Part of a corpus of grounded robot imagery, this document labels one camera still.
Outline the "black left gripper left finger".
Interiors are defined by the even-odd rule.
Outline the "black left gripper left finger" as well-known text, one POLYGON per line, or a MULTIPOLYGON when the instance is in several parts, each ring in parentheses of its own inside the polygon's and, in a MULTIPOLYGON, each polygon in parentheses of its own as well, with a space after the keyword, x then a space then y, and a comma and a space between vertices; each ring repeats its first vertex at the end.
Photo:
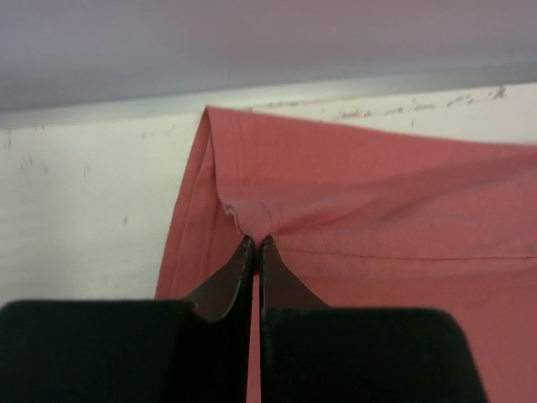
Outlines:
POLYGON ((2 401, 245 401, 253 261, 244 238, 180 299, 8 303, 2 401))

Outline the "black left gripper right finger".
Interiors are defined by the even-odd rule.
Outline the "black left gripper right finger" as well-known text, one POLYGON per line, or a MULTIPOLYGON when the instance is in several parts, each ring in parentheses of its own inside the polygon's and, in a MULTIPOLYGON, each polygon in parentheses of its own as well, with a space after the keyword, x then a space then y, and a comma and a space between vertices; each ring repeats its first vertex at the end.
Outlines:
POLYGON ((264 402, 484 402, 466 337, 426 308, 335 308, 260 247, 264 402))

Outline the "salmon red t-shirt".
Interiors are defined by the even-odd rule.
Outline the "salmon red t-shirt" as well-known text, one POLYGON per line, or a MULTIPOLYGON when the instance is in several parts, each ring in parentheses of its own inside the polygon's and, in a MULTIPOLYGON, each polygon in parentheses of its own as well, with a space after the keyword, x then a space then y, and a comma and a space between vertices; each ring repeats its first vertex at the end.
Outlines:
POLYGON ((181 297, 243 236, 335 306, 428 306, 467 336, 492 402, 536 399, 536 148, 209 107, 156 295, 181 297))

